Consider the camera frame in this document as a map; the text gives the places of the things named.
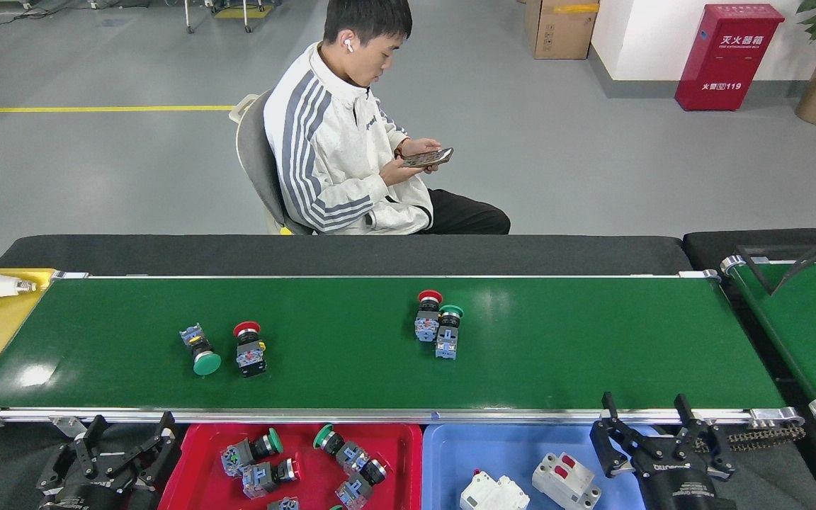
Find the person's left hand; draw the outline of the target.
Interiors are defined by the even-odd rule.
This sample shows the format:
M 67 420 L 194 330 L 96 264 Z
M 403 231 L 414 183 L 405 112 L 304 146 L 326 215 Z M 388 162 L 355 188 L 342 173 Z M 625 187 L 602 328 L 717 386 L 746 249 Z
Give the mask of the person's left hand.
M 440 151 L 441 148 L 443 148 L 443 145 L 435 139 L 420 138 L 414 140 L 411 137 L 405 137 L 396 146 L 394 154 L 396 158 L 405 159 L 417 154 Z

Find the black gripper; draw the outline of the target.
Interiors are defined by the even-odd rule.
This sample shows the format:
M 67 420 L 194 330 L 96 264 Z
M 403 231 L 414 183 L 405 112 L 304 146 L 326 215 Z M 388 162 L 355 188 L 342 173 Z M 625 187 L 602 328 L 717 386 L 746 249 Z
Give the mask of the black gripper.
M 107 427 L 102 416 L 88 426 L 75 416 L 51 416 L 50 421 L 70 442 L 52 450 L 43 465 L 40 509 L 125 509 L 132 489 L 154 489 L 179 456 L 171 412 L 162 414 L 157 430 L 138 446 L 97 457 L 93 447 Z
M 606 477 L 635 472 L 647 509 L 734 509 L 735 501 L 717 496 L 709 475 L 690 463 L 666 462 L 661 446 L 619 419 L 611 392 L 602 396 L 603 410 L 590 439 Z M 699 419 L 684 394 L 674 398 L 682 429 L 708 474 L 734 474 L 736 465 L 727 436 L 718 426 Z

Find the person's right hand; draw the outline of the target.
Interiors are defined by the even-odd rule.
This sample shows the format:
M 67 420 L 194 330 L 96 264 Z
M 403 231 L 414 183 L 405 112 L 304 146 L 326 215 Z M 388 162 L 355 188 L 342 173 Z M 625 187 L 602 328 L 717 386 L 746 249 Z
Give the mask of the person's right hand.
M 414 175 L 420 172 L 432 174 L 439 170 L 439 165 L 431 165 L 424 167 L 410 167 L 404 165 L 404 160 L 400 158 L 393 159 L 388 164 L 382 166 L 379 172 L 380 177 L 386 187 L 395 186 L 399 183 L 404 183 Z

